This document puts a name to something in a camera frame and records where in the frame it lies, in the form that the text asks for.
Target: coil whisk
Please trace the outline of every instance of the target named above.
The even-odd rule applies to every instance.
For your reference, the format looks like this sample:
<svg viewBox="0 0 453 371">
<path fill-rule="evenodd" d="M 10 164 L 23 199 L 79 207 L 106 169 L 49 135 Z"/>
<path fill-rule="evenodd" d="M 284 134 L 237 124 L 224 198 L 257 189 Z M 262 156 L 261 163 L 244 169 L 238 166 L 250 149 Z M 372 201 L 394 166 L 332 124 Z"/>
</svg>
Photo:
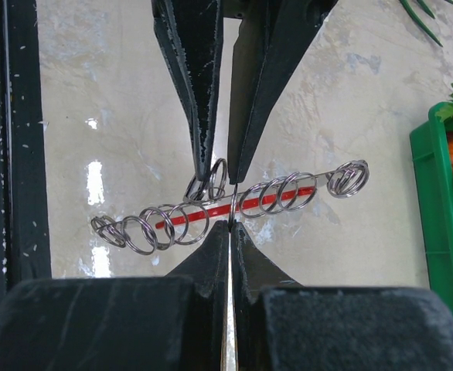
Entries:
<svg viewBox="0 0 453 371">
<path fill-rule="evenodd" d="M 366 185 L 369 176 L 367 162 L 351 161 L 334 171 L 317 175 L 310 172 L 293 172 L 269 182 L 257 183 L 245 192 L 237 193 L 236 186 L 233 194 L 227 195 L 227 161 L 220 158 L 212 167 L 207 181 L 200 182 L 195 176 L 192 177 L 182 203 L 150 206 L 143 209 L 138 216 L 126 216 L 118 221 L 109 216 L 95 216 L 90 224 L 94 232 L 109 244 L 122 248 L 129 246 L 138 254 L 150 255 L 156 250 L 167 250 L 174 244 L 185 246 L 201 241 L 209 230 L 212 217 L 229 214 L 229 223 L 232 223 L 234 214 L 238 212 L 245 218 L 255 219 L 284 211 L 295 211 L 308 205 L 318 188 L 323 186 L 337 199 L 351 197 Z M 230 199 L 229 204 L 213 206 L 224 203 L 227 199 Z M 188 209 L 196 211 L 187 213 Z M 157 216 L 161 221 L 151 223 L 152 216 Z M 204 227 L 196 237 L 187 240 L 189 225 L 197 220 L 204 220 Z M 147 250 L 137 246 L 132 240 L 128 233 L 131 225 L 141 228 L 149 245 Z M 178 231 L 178 225 L 182 226 L 182 232 Z M 166 235 L 165 242 L 158 240 L 156 231 L 160 229 L 163 229 Z"/>
</svg>

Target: marble surface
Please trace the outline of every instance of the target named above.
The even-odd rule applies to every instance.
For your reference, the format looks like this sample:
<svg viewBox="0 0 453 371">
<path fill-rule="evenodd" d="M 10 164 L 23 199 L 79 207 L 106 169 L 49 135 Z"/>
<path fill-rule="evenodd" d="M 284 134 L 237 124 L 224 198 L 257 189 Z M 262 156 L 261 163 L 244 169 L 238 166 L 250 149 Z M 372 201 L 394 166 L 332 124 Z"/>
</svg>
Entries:
<svg viewBox="0 0 453 371">
<path fill-rule="evenodd" d="M 309 285 L 427 286 L 408 135 L 453 81 L 453 5 L 429 41 L 397 0 L 340 0 L 276 104 L 246 182 L 366 159 L 351 199 L 322 190 L 296 213 L 246 221 L 257 246 Z M 92 216 L 177 203 L 193 172 L 186 117 L 152 31 L 150 1 L 39 0 L 49 227 L 55 277 L 166 274 L 195 246 L 142 257 L 108 246 Z M 226 20 L 215 156 L 226 157 Z"/>
</svg>

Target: green tray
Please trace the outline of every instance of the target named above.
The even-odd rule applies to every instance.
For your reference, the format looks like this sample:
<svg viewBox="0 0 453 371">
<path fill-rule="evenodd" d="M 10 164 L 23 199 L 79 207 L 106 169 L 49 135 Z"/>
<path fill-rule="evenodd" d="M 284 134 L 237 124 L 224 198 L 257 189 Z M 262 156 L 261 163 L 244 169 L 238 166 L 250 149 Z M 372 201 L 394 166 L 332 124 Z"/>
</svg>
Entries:
<svg viewBox="0 0 453 371">
<path fill-rule="evenodd" d="M 436 112 L 429 121 L 410 133 L 419 208 L 431 290 L 453 312 L 453 171 L 445 127 Z"/>
</svg>

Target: silver wire coil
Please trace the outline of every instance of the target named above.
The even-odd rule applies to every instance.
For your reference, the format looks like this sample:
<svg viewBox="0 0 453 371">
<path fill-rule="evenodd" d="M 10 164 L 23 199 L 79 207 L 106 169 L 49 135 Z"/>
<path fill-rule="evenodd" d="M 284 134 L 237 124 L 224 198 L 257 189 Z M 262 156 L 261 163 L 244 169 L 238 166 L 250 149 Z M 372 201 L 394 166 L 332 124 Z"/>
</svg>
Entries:
<svg viewBox="0 0 453 371">
<path fill-rule="evenodd" d="M 216 180 L 220 173 L 220 183 Z M 143 209 L 138 216 L 126 216 L 123 220 L 113 220 L 109 216 L 95 216 L 90 224 L 94 232 L 103 240 L 116 247 L 129 246 L 140 255 L 151 255 L 156 250 L 167 250 L 174 244 L 192 245 L 201 241 L 209 229 L 210 216 L 206 206 L 219 203 L 225 199 L 230 200 L 229 226 L 233 223 L 234 214 L 240 212 L 248 219 L 260 218 L 265 215 L 274 215 L 283 211 L 295 211 L 309 204 L 318 191 L 318 187 L 326 186 L 329 194 L 337 199 L 354 196 L 360 191 L 369 180 L 370 172 L 367 162 L 364 160 L 351 161 L 339 166 L 335 171 L 313 175 L 310 172 L 293 172 L 288 176 L 277 177 L 270 182 L 260 182 L 253 185 L 245 192 L 237 192 L 237 186 L 232 195 L 226 196 L 225 186 L 227 184 L 227 161 L 224 158 L 218 159 L 211 169 L 211 175 L 205 182 L 200 182 L 195 176 L 187 187 L 183 202 L 178 205 L 162 204 L 156 207 Z M 303 182 L 308 182 L 306 187 L 301 187 Z M 259 213 L 249 214 L 245 206 L 249 195 L 258 194 L 256 203 L 261 210 Z M 187 208 L 199 208 L 203 212 L 205 220 L 202 232 L 195 238 L 185 241 L 189 232 L 189 216 Z M 178 213 L 184 218 L 184 229 L 179 236 L 172 221 L 172 214 Z M 163 229 L 167 236 L 166 242 L 159 242 L 155 228 L 149 219 L 157 215 L 162 219 Z M 143 250 L 138 247 L 128 234 L 130 224 L 138 224 L 141 227 L 144 238 L 150 245 L 150 250 Z"/>
</svg>

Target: red stick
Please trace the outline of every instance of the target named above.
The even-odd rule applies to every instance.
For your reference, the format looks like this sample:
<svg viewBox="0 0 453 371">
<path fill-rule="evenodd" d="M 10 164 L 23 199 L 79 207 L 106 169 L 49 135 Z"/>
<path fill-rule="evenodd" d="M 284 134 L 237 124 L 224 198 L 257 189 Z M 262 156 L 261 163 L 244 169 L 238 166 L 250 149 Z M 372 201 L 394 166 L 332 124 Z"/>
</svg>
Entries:
<svg viewBox="0 0 453 371">
<path fill-rule="evenodd" d="M 310 196 L 314 190 L 314 187 L 302 187 L 298 190 L 297 196 Z M 282 201 L 288 201 L 290 199 L 293 199 L 295 197 L 295 190 L 293 191 L 287 191 L 283 192 L 281 194 L 281 200 Z M 268 195 L 263 197 L 263 205 L 271 205 L 274 203 L 276 200 L 276 195 Z M 242 209 L 247 210 L 247 209 L 253 209 L 255 207 L 259 207 L 259 198 L 255 199 L 246 199 L 244 201 Z M 210 218 L 213 218 L 215 216 L 222 216 L 222 215 L 228 215 L 230 213 L 230 204 L 228 205 L 223 205 L 223 206 L 217 206 L 217 207 L 212 207 L 211 209 L 206 210 L 208 212 L 208 215 Z M 237 204 L 237 207 L 235 208 L 235 212 L 238 213 L 239 211 L 239 206 Z M 198 220 L 203 220 L 206 218 L 205 213 L 201 210 L 195 213 L 190 213 L 187 214 L 187 217 L 189 218 L 189 222 L 196 222 Z M 175 218 L 172 218 L 172 223 L 174 226 L 179 226 L 181 224 L 186 223 L 186 218 L 184 216 L 177 216 Z M 160 230 L 165 226 L 165 222 L 161 221 L 156 223 L 156 229 Z"/>
</svg>

